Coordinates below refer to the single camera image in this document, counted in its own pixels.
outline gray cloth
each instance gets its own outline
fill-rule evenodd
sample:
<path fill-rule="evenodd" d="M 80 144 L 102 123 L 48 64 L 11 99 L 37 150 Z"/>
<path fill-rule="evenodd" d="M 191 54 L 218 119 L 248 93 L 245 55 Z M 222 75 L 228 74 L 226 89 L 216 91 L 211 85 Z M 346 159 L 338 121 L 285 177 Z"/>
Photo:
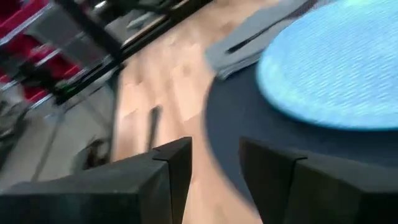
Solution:
<path fill-rule="evenodd" d="M 280 0 L 276 6 L 260 9 L 248 17 L 225 39 L 210 46 L 205 57 L 217 77 L 225 79 L 233 72 L 256 63 L 274 37 L 299 16 L 331 1 L 335 0 Z M 231 47 L 253 36 L 256 38 L 237 51 L 228 53 Z"/>

